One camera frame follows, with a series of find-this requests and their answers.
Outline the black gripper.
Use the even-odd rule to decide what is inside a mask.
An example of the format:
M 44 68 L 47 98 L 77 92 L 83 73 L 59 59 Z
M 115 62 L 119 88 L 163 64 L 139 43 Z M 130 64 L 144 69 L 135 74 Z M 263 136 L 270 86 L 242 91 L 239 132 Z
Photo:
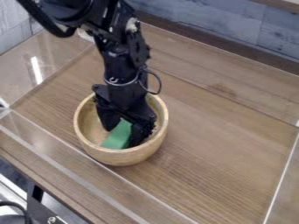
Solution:
M 136 147 L 154 133 L 156 114 L 146 101 L 147 77 L 126 85 L 95 84 L 97 116 L 107 131 L 126 118 L 131 123 L 130 146 Z

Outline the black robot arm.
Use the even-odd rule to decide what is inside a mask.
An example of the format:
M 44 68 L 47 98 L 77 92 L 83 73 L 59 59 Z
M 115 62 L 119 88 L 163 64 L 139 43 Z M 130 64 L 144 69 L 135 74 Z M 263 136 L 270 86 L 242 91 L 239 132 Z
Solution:
M 68 38 L 81 29 L 93 38 L 104 62 L 104 82 L 92 86 L 105 130 L 128 122 L 126 146 L 154 133 L 156 114 L 147 103 L 151 48 L 140 20 L 126 0 L 16 0 L 43 28 Z

